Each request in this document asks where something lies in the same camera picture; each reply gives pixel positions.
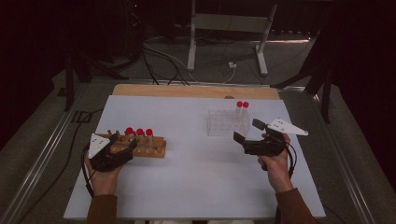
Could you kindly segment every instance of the table surface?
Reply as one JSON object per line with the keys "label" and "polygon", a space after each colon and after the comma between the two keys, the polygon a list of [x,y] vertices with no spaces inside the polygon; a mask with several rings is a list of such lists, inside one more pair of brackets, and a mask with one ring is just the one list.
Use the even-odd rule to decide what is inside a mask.
{"label": "table surface", "polygon": [[[235,100],[224,100],[224,97]],[[135,158],[124,166],[117,192],[118,217],[273,217],[275,194],[257,159],[245,155],[242,147],[230,136],[213,137],[205,132],[207,109],[234,109],[236,99],[250,102],[251,119],[267,120],[280,116],[290,120],[276,90],[269,88],[118,85],[107,100],[96,131],[104,133],[108,129],[121,129],[126,123],[133,123],[140,127],[155,126],[154,134],[162,135],[167,140],[164,159]],[[177,106],[183,106],[182,113]],[[260,134],[251,130],[248,135]],[[324,217],[298,140],[295,135],[290,138],[299,158],[293,183],[300,189],[312,214]],[[90,197],[84,185],[80,174],[65,218],[85,218]]]}

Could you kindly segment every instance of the cable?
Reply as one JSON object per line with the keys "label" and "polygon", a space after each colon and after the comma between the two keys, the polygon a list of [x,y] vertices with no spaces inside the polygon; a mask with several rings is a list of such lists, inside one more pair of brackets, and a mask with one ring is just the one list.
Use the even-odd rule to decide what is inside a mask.
{"label": "cable", "polygon": [[81,163],[82,175],[84,176],[85,183],[86,183],[85,188],[87,188],[87,191],[90,193],[91,197],[93,198],[93,189],[92,189],[92,186],[90,185],[90,180],[91,180],[92,176],[88,176],[87,175],[87,171],[85,169],[85,157],[86,157],[87,152],[88,152],[89,149],[90,149],[90,144],[88,144],[87,146],[85,146],[82,149],[81,157],[80,157],[80,163]]}
{"label": "cable", "polygon": [[247,66],[250,68],[250,70],[251,70],[252,74],[254,75],[254,77],[257,78],[257,79],[259,80],[260,85],[263,85],[261,77],[256,73],[256,70],[254,70],[254,69],[251,67],[251,64],[248,63],[248,62],[245,62],[245,61],[240,61],[240,62],[247,64]]}
{"label": "cable", "polygon": [[175,62],[174,62],[174,61],[172,60],[172,58],[171,58],[172,56],[170,56],[170,55],[168,55],[168,54],[166,54],[166,53],[160,52],[160,51],[158,51],[158,50],[156,50],[156,49],[152,49],[152,48],[150,48],[147,44],[144,44],[143,49],[144,49],[144,50],[149,50],[149,51],[152,51],[152,52],[157,53],[157,54],[151,54],[151,53],[148,53],[148,54],[150,54],[150,55],[152,55],[152,56],[156,56],[156,57],[163,58],[163,59],[167,60],[169,63],[171,63],[171,64],[175,67],[175,69],[176,69],[176,74],[169,80],[169,82],[167,83],[167,85],[170,85],[171,82],[172,82],[174,79],[176,79],[177,77],[180,77],[179,81],[180,81],[183,85],[189,85],[189,86],[190,86],[190,84],[189,84],[189,83],[184,79],[184,77],[181,75],[180,69],[178,69],[177,65],[175,64]]}
{"label": "cable", "polygon": [[[83,120],[87,119],[89,116],[91,116],[91,115],[93,115],[93,114],[95,114],[95,113],[97,113],[97,112],[100,112],[100,111],[103,111],[103,109],[95,110],[95,111],[92,111],[92,112],[86,112],[86,113],[88,113],[88,115],[87,115]],[[72,141],[71,141],[71,144],[70,144],[69,152],[68,152],[68,154],[67,154],[67,159],[66,159],[66,162],[65,162],[64,166],[63,166],[62,169],[61,169],[61,172],[56,176],[56,178],[52,181],[52,183],[51,183],[51,184],[49,185],[49,187],[44,191],[44,193],[43,193],[43,194],[33,203],[33,205],[32,205],[29,209],[27,209],[27,211],[21,216],[20,220],[18,221],[18,224],[20,224],[20,223],[23,222],[23,220],[27,217],[27,215],[29,215],[29,213],[38,205],[38,203],[47,195],[47,193],[53,188],[53,186],[55,186],[55,184],[57,183],[57,181],[61,178],[62,174],[64,173],[64,170],[66,169],[67,165],[68,165],[69,162],[70,162],[71,155],[72,155],[72,151],[73,151],[73,145],[74,145],[74,143],[75,143],[76,136],[77,136],[77,133],[78,133],[78,129],[81,127],[81,124],[82,124],[82,122],[78,124],[78,126],[77,126],[77,128],[76,128],[76,130],[75,130],[75,132],[74,132],[74,134],[73,134],[73,138],[72,138]]]}
{"label": "cable", "polygon": [[347,224],[338,214],[336,214],[330,207],[323,204],[323,207],[333,213],[342,223]]}
{"label": "cable", "polygon": [[198,84],[201,83],[200,81],[196,80],[196,79],[192,76],[192,74],[189,72],[189,70],[188,70],[188,68],[187,68],[187,65],[184,64],[180,59],[178,59],[178,58],[176,58],[176,57],[174,57],[174,56],[172,56],[172,55],[170,55],[170,54],[166,54],[166,53],[163,53],[163,52],[158,51],[158,50],[156,50],[156,49],[153,49],[153,48],[151,48],[149,45],[147,45],[146,43],[143,43],[143,45],[145,45],[145,46],[146,46],[147,48],[149,48],[149,49],[152,49],[152,50],[154,50],[154,51],[156,51],[156,52],[159,52],[159,53],[161,53],[161,54],[163,54],[163,55],[166,55],[166,56],[168,56],[168,57],[170,57],[170,58],[172,58],[172,59],[175,59],[177,62],[179,62],[181,65],[183,65],[183,67],[184,67],[184,68],[186,69],[186,71],[187,71],[187,74],[189,74],[190,78],[191,78],[193,81],[197,82]]}
{"label": "cable", "polygon": [[221,84],[226,84],[227,82],[231,81],[231,79],[233,79],[233,76],[234,76],[234,75],[235,75],[235,68],[233,68],[233,74],[231,75],[231,77],[230,77],[227,81],[224,81],[224,82],[219,83],[219,85],[221,85]]}
{"label": "cable", "polygon": [[[213,33],[213,36],[218,40],[218,41],[213,41],[210,39],[207,39],[207,37],[209,37],[209,35],[211,35]],[[204,44],[199,44],[197,43],[197,46],[206,46],[206,45],[220,45],[220,44],[233,44],[239,41],[244,41],[244,40],[248,40],[250,37],[252,37],[253,35],[255,35],[254,33],[248,33],[246,36],[241,37],[241,38],[232,38],[231,36],[226,36],[220,32],[216,32],[216,31],[210,31],[207,35],[205,35],[204,37],[197,37],[196,40],[200,40],[202,42],[204,42]],[[226,42],[221,42],[222,38],[226,38],[228,40],[226,40]]]}
{"label": "cable", "polygon": [[[231,18],[230,18],[230,22],[228,23],[228,26],[227,26],[227,31],[228,30],[230,30],[230,26],[231,26],[231,23],[233,22],[233,16],[231,16]],[[227,42],[227,44],[225,45],[225,48],[224,48],[224,51],[222,52],[222,54],[221,54],[221,60],[220,60],[220,65],[219,65],[219,67],[220,67],[220,73],[222,74],[222,72],[221,72],[221,67],[222,67],[222,65],[223,65],[223,60],[224,60],[224,54],[225,54],[225,51],[227,50],[227,48],[228,48],[228,45],[229,45],[230,43],[228,43]]]}
{"label": "cable", "polygon": [[[289,150],[289,147],[291,147],[291,149],[294,151],[294,161],[293,158],[291,156],[291,152]],[[290,144],[290,143],[285,143],[285,149],[288,151],[289,154],[289,160],[290,160],[290,166],[289,166],[289,178],[291,179],[291,177],[293,176],[294,173],[294,168],[297,164],[297,152],[295,150],[295,148]],[[276,214],[275,214],[275,224],[280,224],[281,223],[281,211],[279,209],[279,206],[276,207]]]}
{"label": "cable", "polygon": [[151,75],[151,78],[152,78],[152,81],[153,81],[152,84],[154,84],[154,82],[155,82],[157,85],[160,85],[160,83],[158,83],[158,81],[157,81],[157,78],[155,78],[155,76],[154,76],[155,73],[154,73],[154,71],[152,69],[152,66],[148,63],[148,60],[146,58],[146,54],[145,54],[144,51],[142,53],[142,57],[140,58],[140,60],[146,65],[146,67],[148,69],[148,72]]}

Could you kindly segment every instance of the person's left hand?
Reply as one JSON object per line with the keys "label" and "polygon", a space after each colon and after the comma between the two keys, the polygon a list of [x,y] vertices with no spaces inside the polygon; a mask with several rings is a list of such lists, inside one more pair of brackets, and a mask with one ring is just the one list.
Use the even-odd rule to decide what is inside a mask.
{"label": "person's left hand", "polygon": [[94,196],[115,194],[117,189],[117,179],[123,165],[117,167],[113,171],[102,173],[92,169],[90,159],[88,159],[88,157],[85,157],[84,161],[91,176]]}

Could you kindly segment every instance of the hand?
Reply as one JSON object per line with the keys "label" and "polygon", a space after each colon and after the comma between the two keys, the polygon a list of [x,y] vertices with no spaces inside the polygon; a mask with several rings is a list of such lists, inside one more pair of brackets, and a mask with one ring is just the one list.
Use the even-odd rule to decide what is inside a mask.
{"label": "hand", "polygon": [[87,165],[88,172],[91,176],[91,183],[92,183],[94,196],[115,194],[117,188],[117,179],[123,165],[117,167],[113,171],[102,173],[99,171],[94,171],[92,169],[90,164],[90,159],[88,159],[88,157],[85,157],[84,161],[85,164]]}
{"label": "hand", "polygon": [[[290,138],[287,134],[283,134],[286,143],[290,142]],[[270,181],[271,186],[274,188],[276,193],[289,191],[294,189],[294,186],[291,184],[289,177],[289,168],[288,168],[288,152],[287,150],[283,150],[278,156],[267,157],[267,156],[258,156],[259,164],[267,166],[268,180]]]}

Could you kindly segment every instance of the person's right hand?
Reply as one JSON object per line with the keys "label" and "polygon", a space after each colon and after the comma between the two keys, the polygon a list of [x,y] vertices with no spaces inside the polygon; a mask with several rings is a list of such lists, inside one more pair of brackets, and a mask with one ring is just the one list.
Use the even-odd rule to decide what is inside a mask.
{"label": "person's right hand", "polygon": [[[290,138],[287,134],[283,134],[287,145],[290,142]],[[259,164],[267,166],[268,180],[271,186],[274,188],[276,193],[289,191],[294,189],[294,186],[291,184],[289,177],[289,168],[288,168],[288,151],[284,149],[278,156],[267,157],[267,156],[258,156]]]}

